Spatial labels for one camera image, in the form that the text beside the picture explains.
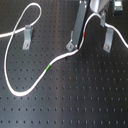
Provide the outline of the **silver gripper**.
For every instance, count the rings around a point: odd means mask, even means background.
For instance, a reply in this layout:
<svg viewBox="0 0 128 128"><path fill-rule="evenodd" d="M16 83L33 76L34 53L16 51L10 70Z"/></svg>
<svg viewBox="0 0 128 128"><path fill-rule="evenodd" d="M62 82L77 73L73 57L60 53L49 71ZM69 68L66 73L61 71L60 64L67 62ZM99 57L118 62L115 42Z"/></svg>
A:
<svg viewBox="0 0 128 128"><path fill-rule="evenodd" d="M91 0L90 8L93 12L100 12L109 2L110 0ZM85 23L85 16L88 8L89 0L80 0L79 8L76 16L76 21L74 25L74 29L71 31L71 39L69 43L66 45L66 48L69 52L74 49L78 49L80 46L80 40L82 36L82 30ZM106 20L106 12L102 12L100 25L102 27L105 26Z"/></svg>

